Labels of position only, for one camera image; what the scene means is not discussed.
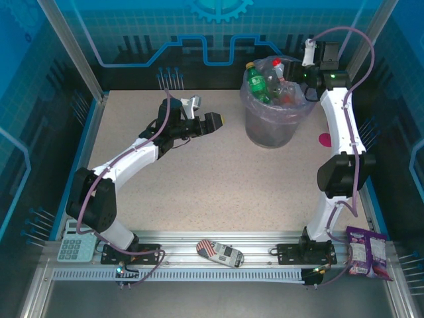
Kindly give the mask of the green bottle yellow cap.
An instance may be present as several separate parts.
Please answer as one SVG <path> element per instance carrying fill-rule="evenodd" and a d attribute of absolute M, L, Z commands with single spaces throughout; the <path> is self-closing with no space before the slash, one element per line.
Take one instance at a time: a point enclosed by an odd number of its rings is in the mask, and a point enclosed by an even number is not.
<path fill-rule="evenodd" d="M 249 62 L 246 64 L 246 71 L 247 82 L 252 95 L 264 104 L 270 105 L 272 102 L 272 98 L 270 97 L 266 80 L 256 69 L 253 62 Z"/>

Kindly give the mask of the grey bin with plastic liner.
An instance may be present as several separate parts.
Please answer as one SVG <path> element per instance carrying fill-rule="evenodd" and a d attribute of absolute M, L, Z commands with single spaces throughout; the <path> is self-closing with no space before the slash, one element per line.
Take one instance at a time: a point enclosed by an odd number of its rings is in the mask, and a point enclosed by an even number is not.
<path fill-rule="evenodd" d="M 269 91 L 270 97 L 272 98 L 271 105 L 276 105 L 274 103 L 273 91 L 277 87 L 277 85 L 280 83 L 272 67 L 272 60 L 274 58 L 280 58 L 284 66 L 286 62 L 295 62 L 295 59 L 290 58 L 289 56 L 268 56 L 266 58 L 257 59 L 254 61 L 254 65 L 256 69 L 260 72 L 260 74 L 266 80 L 268 91 Z M 300 86 L 301 91 L 303 93 L 303 101 L 298 105 L 303 105 L 305 103 L 314 103 L 316 105 L 317 103 L 316 90 L 313 88 L 308 88 L 304 83 L 301 83 L 298 85 Z M 247 103 L 253 103 L 253 102 L 263 103 L 252 95 L 248 82 L 247 82 L 247 72 L 245 72 L 243 75 L 243 83 L 240 88 L 240 99 L 244 106 Z"/>

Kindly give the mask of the flag print pouch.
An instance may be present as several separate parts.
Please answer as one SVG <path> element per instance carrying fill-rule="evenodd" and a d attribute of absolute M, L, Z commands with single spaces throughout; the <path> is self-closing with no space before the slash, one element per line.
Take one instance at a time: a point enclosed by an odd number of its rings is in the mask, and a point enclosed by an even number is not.
<path fill-rule="evenodd" d="M 230 268 L 240 268 L 244 264 L 244 254 L 241 251 L 208 239 L 199 241 L 196 251 L 199 256 Z"/>

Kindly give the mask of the left small circuit board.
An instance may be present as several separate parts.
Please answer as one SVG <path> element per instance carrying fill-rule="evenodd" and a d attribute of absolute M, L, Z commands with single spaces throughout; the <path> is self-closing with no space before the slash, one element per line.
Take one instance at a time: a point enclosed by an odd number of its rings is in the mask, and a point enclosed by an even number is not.
<path fill-rule="evenodd" d="M 129 269 L 127 265 L 119 266 L 115 271 L 115 283 L 122 290 L 130 288 L 132 284 L 140 280 L 140 272 L 138 270 Z"/>

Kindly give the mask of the small circuit board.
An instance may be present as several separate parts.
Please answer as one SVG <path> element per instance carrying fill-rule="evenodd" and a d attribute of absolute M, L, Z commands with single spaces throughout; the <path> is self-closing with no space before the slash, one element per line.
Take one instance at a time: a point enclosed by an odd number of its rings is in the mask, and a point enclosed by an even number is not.
<path fill-rule="evenodd" d="M 329 263 L 320 265 L 316 268 L 302 269 L 301 279 L 303 281 L 303 285 L 317 289 L 317 286 L 323 282 L 325 273 L 330 269 L 331 265 Z"/>
<path fill-rule="evenodd" d="M 119 266 L 115 271 L 115 283 L 122 290 L 130 288 L 132 284 L 140 280 L 140 272 L 138 270 L 129 269 L 127 265 Z"/>

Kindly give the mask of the pale green calculator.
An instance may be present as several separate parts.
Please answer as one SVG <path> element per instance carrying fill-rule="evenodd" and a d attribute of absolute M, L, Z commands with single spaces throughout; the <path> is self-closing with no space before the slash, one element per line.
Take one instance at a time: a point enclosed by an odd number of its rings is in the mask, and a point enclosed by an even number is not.
<path fill-rule="evenodd" d="M 91 233 L 78 234 L 76 226 L 76 220 L 67 220 L 57 256 L 58 262 L 83 263 L 92 261 L 97 237 Z"/>

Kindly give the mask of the right small circuit board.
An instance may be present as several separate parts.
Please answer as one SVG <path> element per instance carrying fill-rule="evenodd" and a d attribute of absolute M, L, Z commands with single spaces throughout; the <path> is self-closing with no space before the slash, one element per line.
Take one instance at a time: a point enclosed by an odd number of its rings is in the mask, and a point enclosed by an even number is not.
<path fill-rule="evenodd" d="M 325 273 L 330 269 L 331 265 L 329 263 L 320 265 L 316 268 L 302 269 L 301 279 L 303 281 L 303 285 L 317 289 L 317 286 L 323 282 Z"/>

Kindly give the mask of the white purple snack bag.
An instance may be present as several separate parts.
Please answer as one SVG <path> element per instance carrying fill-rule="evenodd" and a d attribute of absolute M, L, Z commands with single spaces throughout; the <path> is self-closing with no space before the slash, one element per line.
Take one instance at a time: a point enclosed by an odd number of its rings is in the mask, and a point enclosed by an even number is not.
<path fill-rule="evenodd" d="M 392 281 L 387 271 L 386 257 L 386 235 L 370 232 L 367 234 L 367 265 L 368 278 L 378 278 L 385 281 Z"/>

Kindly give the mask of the aluminium frame post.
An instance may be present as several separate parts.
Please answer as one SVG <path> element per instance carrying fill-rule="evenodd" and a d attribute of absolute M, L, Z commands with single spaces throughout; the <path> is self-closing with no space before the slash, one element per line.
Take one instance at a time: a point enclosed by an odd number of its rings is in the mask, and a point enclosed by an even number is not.
<path fill-rule="evenodd" d="M 360 8 L 351 23 L 352 28 L 361 30 L 375 47 L 378 38 L 389 21 L 399 0 L 360 0 Z M 347 54 L 346 70 L 356 84 L 368 71 L 371 61 L 370 45 L 362 36 L 348 31 L 342 45 Z"/>
<path fill-rule="evenodd" d="M 103 90 L 55 0 L 37 0 L 37 3 L 46 15 L 94 100 L 103 102 Z"/>

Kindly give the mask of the aluminium mounting rail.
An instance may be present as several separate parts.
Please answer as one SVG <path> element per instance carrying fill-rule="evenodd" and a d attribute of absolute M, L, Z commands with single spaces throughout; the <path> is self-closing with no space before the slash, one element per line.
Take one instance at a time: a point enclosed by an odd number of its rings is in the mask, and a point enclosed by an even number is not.
<path fill-rule="evenodd" d="M 277 244 L 298 244 L 301 231 L 268 232 L 207 232 L 207 231 L 136 231 L 140 243 L 160 244 L 166 255 L 160 268 L 224 268 L 212 261 L 201 258 L 196 253 L 196 245 L 201 239 L 209 239 L 231 245 L 244 254 L 244 268 L 277 268 L 277 256 L 271 256 L 271 248 Z M 333 241 L 337 264 L 332 269 L 342 268 L 347 257 L 347 247 Z M 47 242 L 42 250 L 38 265 L 49 267 L 76 266 L 80 268 L 99 268 L 100 253 L 95 252 L 92 261 L 86 263 L 58 262 L 59 242 Z M 393 242 L 386 243 L 386 258 L 389 265 L 399 264 Z"/>

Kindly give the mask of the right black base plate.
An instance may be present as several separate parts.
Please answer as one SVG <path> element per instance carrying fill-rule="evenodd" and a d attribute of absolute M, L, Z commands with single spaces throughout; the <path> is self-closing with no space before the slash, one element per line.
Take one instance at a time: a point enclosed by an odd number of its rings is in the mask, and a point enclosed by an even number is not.
<path fill-rule="evenodd" d="M 278 244 L 279 265 L 324 265 L 337 264 L 337 256 L 331 241 L 311 244 Z"/>

